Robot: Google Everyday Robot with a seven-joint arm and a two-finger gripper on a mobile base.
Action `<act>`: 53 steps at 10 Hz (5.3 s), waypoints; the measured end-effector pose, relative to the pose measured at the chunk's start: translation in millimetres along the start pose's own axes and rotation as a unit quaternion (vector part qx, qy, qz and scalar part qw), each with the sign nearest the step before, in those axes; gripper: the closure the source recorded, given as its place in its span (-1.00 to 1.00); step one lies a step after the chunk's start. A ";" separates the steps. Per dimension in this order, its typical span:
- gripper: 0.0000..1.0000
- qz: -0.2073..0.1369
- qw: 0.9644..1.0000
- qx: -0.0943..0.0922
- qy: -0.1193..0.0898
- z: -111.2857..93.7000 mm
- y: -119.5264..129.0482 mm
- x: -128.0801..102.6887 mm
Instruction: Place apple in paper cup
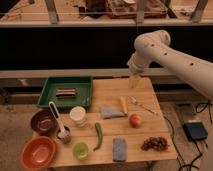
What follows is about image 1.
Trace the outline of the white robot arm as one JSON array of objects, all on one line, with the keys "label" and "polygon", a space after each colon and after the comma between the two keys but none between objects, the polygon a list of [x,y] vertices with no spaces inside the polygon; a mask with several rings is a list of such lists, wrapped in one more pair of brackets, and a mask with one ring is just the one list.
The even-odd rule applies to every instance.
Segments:
[{"label": "white robot arm", "polygon": [[174,50],[169,47],[170,42],[165,30],[138,36],[134,42],[135,52],[127,62],[130,72],[143,73],[151,62],[156,62],[213,101],[213,63]]}]

